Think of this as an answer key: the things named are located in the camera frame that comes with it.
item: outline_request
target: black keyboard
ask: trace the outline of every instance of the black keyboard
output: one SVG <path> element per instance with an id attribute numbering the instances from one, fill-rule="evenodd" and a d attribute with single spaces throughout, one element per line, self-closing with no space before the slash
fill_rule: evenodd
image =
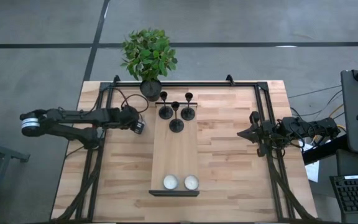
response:
<path id="1" fill-rule="evenodd" d="M 358 213 L 358 175 L 329 177 L 343 213 Z"/>

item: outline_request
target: black candlestick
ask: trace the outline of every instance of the black candlestick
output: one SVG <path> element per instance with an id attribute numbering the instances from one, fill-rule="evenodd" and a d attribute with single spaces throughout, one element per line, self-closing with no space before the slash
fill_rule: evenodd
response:
<path id="1" fill-rule="evenodd" d="M 164 107 L 161 107 L 158 111 L 160 118 L 162 119 L 170 119 L 173 115 L 172 108 L 165 106 L 165 100 L 167 100 L 168 93 L 166 91 L 162 91 L 160 93 L 161 100 L 164 101 Z"/>
<path id="2" fill-rule="evenodd" d="M 177 110 L 179 109 L 179 103 L 175 101 L 171 104 L 171 107 L 175 111 L 175 119 L 173 119 L 173 120 L 171 120 L 171 122 L 169 122 L 169 129 L 171 129 L 171 131 L 174 133 L 179 133 L 185 127 L 185 124 L 183 124 L 183 121 L 181 119 L 177 118 Z"/>
<path id="3" fill-rule="evenodd" d="M 190 121 L 196 116 L 196 112 L 190 107 L 190 101 L 193 98 L 193 94 L 186 93 L 185 97 L 187 100 L 187 107 L 181 111 L 180 115 L 183 119 Z"/>

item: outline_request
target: concrete floor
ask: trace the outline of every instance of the concrete floor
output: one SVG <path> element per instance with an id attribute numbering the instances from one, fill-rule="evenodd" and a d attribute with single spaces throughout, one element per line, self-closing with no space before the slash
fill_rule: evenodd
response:
<path id="1" fill-rule="evenodd" d="M 103 0 L 0 0 L 0 44 L 92 43 Z M 172 42 L 358 42 L 354 0 L 111 0 L 101 43 L 132 30 L 163 28 Z M 131 80 L 119 49 L 98 49 L 90 80 Z M 75 109 L 90 49 L 0 49 L 0 145 L 31 153 L 13 161 L 0 190 L 0 223 L 47 221 L 67 141 L 26 138 L 19 115 L 36 108 Z M 358 47 L 177 49 L 177 71 L 164 80 L 284 80 L 288 96 L 340 84 L 358 69 Z M 299 113 L 324 108 L 340 88 L 290 98 Z M 339 97 L 318 118 L 342 103 Z M 344 117 L 336 120 L 345 124 Z M 328 182 L 334 158 L 321 161 L 311 183 L 319 217 L 338 220 Z"/>

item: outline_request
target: desk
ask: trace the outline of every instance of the desk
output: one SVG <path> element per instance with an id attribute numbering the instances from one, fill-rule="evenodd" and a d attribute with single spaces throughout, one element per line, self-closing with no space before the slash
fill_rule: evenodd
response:
<path id="1" fill-rule="evenodd" d="M 100 82 L 84 82 L 78 103 L 79 110 L 92 108 L 99 85 Z M 275 117 L 291 116 L 284 82 L 268 81 L 268 87 Z M 140 93 L 139 87 L 120 89 L 127 96 Z M 193 102 L 198 103 L 199 196 L 161 198 L 149 194 L 156 116 L 155 105 L 150 103 L 150 108 L 143 113 L 146 127 L 142 135 L 128 130 L 107 131 L 93 221 L 277 221 L 266 157 L 259 158 L 256 153 L 257 145 L 237 137 L 236 134 L 250 126 L 249 115 L 251 111 L 257 111 L 254 89 L 163 86 L 163 91 L 168 92 L 167 101 L 185 101 L 185 93 L 192 92 Z M 112 106 L 120 107 L 122 101 L 123 97 L 115 91 Z M 138 110 L 145 107 L 144 100 L 137 97 L 129 99 L 129 104 Z M 78 141 L 72 141 L 67 153 L 80 146 Z M 284 160 L 291 191 L 302 206 L 316 216 L 301 152 L 294 147 L 286 150 Z M 61 215 L 78 193 L 85 157 L 86 151 L 81 150 L 66 159 L 52 218 Z M 87 211 L 89 205 L 89 195 L 90 193 L 85 200 L 84 211 Z M 283 194 L 281 198 L 285 210 Z"/>

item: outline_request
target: white paper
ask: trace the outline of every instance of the white paper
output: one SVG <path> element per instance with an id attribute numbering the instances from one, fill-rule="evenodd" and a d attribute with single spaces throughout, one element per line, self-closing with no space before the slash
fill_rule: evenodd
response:
<path id="1" fill-rule="evenodd" d="M 305 144 L 303 150 L 307 151 L 309 149 L 311 149 L 313 146 L 309 145 L 309 144 Z M 312 164 L 309 164 L 307 166 L 305 166 L 306 168 L 306 173 L 308 174 L 308 179 L 314 182 L 318 182 L 318 168 L 320 165 L 320 161 L 314 162 Z"/>

